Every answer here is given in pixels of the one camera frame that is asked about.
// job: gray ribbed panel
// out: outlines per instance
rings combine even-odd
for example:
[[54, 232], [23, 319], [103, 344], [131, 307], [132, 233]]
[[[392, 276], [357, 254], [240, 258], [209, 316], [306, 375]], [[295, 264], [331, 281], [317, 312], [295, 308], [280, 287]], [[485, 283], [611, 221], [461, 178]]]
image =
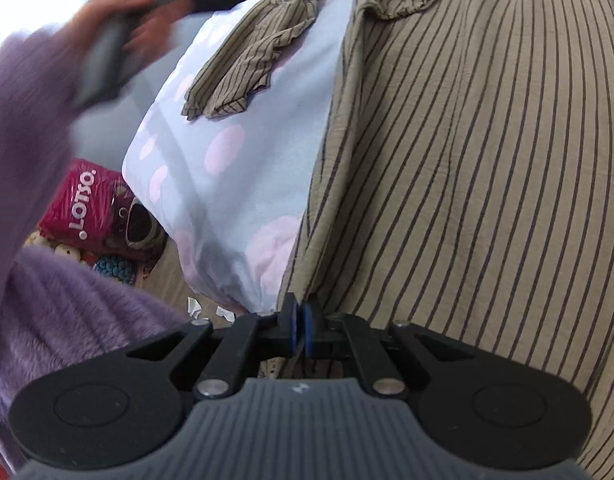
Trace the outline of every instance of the gray ribbed panel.
[[[308, 388], [297, 388], [306, 384]], [[365, 394], [355, 379], [249, 379], [198, 403], [166, 446], [95, 472], [30, 463], [18, 480], [589, 480], [568, 461], [535, 472], [471, 465], [437, 446], [406, 404]]]

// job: red package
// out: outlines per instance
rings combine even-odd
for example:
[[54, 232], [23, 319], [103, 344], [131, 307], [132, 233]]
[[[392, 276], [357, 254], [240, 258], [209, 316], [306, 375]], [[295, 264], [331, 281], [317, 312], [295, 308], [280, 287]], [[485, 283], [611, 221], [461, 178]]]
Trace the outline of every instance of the red package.
[[75, 158], [39, 224], [63, 244], [100, 254], [146, 260], [162, 248], [164, 232], [117, 171]]

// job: purple sleeve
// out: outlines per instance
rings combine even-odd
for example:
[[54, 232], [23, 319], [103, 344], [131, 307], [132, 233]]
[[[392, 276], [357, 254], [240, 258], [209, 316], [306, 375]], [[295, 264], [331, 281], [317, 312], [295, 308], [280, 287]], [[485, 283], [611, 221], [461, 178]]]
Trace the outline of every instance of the purple sleeve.
[[0, 49], [0, 308], [12, 262], [71, 157], [78, 69], [57, 36], [12, 36]]

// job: blurry hand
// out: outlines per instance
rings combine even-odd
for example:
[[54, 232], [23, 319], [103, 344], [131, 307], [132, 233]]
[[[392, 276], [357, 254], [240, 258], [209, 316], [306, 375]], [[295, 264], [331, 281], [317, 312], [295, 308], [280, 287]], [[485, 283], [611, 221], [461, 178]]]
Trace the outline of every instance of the blurry hand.
[[[59, 31], [78, 57], [84, 57], [95, 43], [105, 21], [117, 12], [147, 10], [158, 0], [90, 0]], [[171, 48], [173, 24], [191, 12], [191, 0], [176, 0], [151, 10], [133, 31], [126, 48], [145, 64], [153, 63]]]

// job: purple sweater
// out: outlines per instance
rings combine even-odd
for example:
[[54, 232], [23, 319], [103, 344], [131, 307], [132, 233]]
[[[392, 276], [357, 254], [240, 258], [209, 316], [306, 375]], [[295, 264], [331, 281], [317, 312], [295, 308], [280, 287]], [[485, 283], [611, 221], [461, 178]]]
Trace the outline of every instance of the purple sweater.
[[57, 36], [9, 38], [0, 49], [0, 455], [12, 471], [24, 458], [7, 412], [22, 387], [184, 322], [145, 293], [22, 248], [72, 156], [77, 74]]

